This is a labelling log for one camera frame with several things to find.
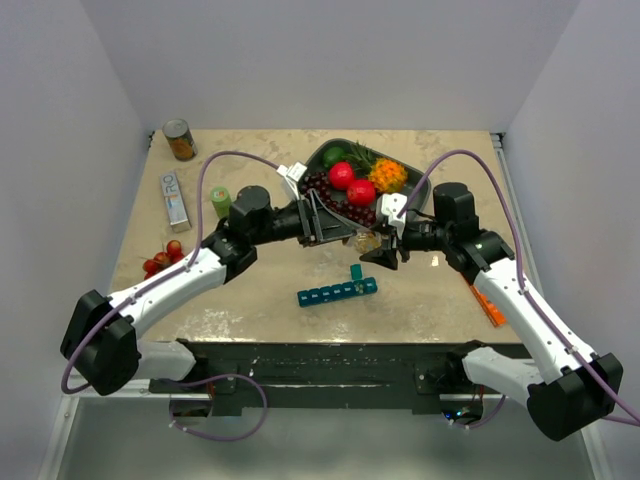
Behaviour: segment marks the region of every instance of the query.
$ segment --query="green fruit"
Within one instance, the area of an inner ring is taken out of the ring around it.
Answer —
[[[322,156],[322,164],[324,165],[324,168],[329,170],[336,163],[341,162],[345,153],[346,152],[341,147],[331,147],[329,150],[324,152],[324,155]]]

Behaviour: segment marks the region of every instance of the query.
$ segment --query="bunch of grapes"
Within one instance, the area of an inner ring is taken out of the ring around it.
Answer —
[[[322,203],[334,212],[365,227],[370,227],[375,223],[376,212],[370,208],[356,207],[346,200],[339,202],[331,199],[331,184],[325,172],[316,172],[302,179],[302,184],[300,185],[300,193],[302,195],[308,197],[309,190],[312,188],[316,190]]]

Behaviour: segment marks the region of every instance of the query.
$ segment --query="gray floor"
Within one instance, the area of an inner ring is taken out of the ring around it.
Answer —
[[[208,419],[233,433],[252,425]],[[555,443],[513,402],[487,426],[451,429],[438,416],[403,411],[272,410],[253,437],[232,444],[168,428],[162,399],[83,399],[60,479],[589,479],[580,436]]]

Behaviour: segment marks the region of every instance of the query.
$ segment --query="can lid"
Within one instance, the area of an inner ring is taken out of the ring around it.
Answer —
[[[169,138],[180,137],[187,133],[188,130],[189,125],[185,120],[182,120],[181,118],[169,120],[162,126],[162,133],[164,133],[165,136]]]
[[[211,201],[214,203],[231,203],[231,197],[229,196],[229,191],[225,187],[214,187],[211,190]]]

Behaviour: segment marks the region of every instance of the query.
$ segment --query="robotic arm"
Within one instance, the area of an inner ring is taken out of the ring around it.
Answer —
[[[241,274],[256,261],[257,245],[297,238],[303,246],[315,246],[356,233],[353,225],[325,208],[317,196],[292,198],[286,207],[274,209],[264,188],[246,187],[232,204],[228,220],[181,263],[110,297],[95,290],[82,296],[62,342],[62,354],[71,358],[91,328],[129,299],[80,352],[75,362],[80,374],[101,395],[109,395],[135,378],[182,380],[193,375],[196,356],[188,344],[148,342],[142,340],[144,333],[189,299]],[[433,198],[435,217],[407,223],[405,215],[398,215],[406,197],[384,195],[374,227],[381,234],[382,246],[361,260],[395,270],[397,253],[406,262],[412,251],[444,252],[448,264],[503,312],[535,362],[532,366],[480,342],[469,342],[448,353],[449,381],[486,385],[509,396],[525,406],[536,425],[554,440],[609,414],[613,400],[584,371],[573,352],[564,348],[520,291],[511,249],[497,233],[480,229],[467,187],[445,183],[434,189]],[[191,262],[194,254],[197,257]],[[165,276],[162,284],[144,296],[135,296]],[[598,356],[527,284],[554,324],[572,336],[574,348],[591,359],[591,366],[617,392],[622,378],[617,359],[612,354]]]

